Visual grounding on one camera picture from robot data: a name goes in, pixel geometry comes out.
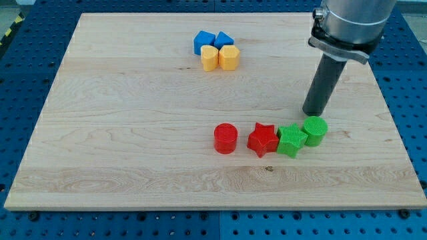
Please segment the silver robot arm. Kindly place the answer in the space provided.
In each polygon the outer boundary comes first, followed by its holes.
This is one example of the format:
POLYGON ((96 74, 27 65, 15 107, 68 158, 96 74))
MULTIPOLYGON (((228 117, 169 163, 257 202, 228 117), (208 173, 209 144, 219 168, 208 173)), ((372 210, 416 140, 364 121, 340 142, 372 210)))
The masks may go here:
POLYGON ((314 8, 308 44, 335 61, 366 64, 396 0, 323 0, 314 8))

